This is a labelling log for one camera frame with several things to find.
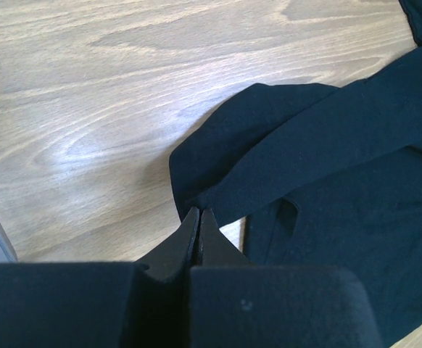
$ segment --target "wood grain pattern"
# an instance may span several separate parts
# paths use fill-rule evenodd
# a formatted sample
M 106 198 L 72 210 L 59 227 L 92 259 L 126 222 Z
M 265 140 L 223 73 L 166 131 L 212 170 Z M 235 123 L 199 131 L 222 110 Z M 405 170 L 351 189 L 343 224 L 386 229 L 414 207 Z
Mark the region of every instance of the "wood grain pattern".
M 219 103 L 413 48 L 397 0 L 1 0 L 0 221 L 22 261 L 134 260 L 178 226 L 167 158 Z

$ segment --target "wooden surface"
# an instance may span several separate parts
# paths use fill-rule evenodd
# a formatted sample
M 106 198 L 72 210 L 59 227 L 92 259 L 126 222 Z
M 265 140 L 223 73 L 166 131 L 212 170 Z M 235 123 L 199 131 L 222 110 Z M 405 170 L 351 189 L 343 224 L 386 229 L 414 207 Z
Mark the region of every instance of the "wooden surface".
M 219 103 L 413 47 L 397 0 L 0 0 L 0 221 L 22 261 L 134 260 L 178 226 L 167 159 Z

